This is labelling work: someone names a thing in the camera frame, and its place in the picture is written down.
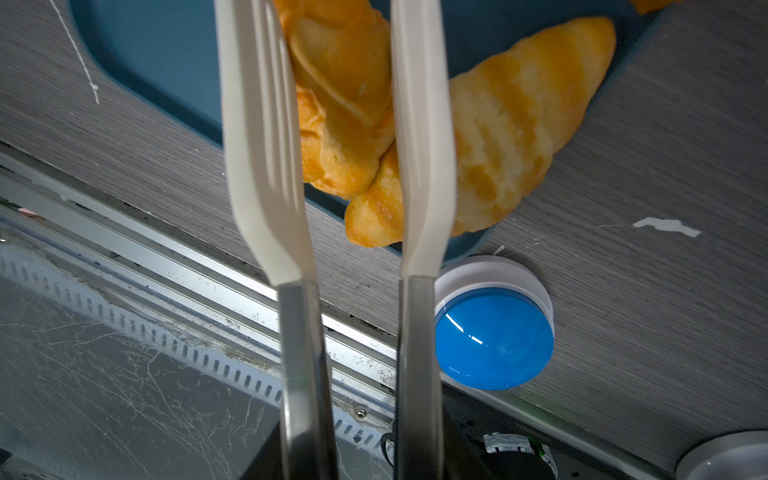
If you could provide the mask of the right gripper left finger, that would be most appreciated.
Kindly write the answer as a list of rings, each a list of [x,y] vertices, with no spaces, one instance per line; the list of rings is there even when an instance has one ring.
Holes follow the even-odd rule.
[[[240,480],[283,480],[281,427],[277,423]]]

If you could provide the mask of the metal tongs white tips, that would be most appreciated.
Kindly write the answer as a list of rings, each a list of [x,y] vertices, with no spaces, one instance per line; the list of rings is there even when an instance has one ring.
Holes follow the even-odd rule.
[[[455,218],[456,153],[441,5],[395,1],[394,117],[404,206],[394,473],[443,475],[434,284]],[[330,364],[301,175],[288,44],[265,1],[215,5],[224,156],[241,235],[278,295],[287,479],[338,475]]]

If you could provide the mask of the round bun bread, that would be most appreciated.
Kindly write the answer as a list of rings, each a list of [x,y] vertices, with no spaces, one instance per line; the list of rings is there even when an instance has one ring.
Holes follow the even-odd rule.
[[[296,82],[303,178],[349,200],[395,137],[390,25],[368,1],[274,5]]]

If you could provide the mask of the croissant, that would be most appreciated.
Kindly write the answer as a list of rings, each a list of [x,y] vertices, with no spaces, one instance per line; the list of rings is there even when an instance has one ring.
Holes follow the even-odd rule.
[[[578,130],[616,49],[607,17],[537,32],[450,81],[457,154],[451,234],[502,221]]]

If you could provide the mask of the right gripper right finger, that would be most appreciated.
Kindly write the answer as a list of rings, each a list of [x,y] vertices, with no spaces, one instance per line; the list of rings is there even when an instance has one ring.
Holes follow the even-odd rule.
[[[444,479],[555,479],[543,459],[524,451],[480,454],[443,409]]]

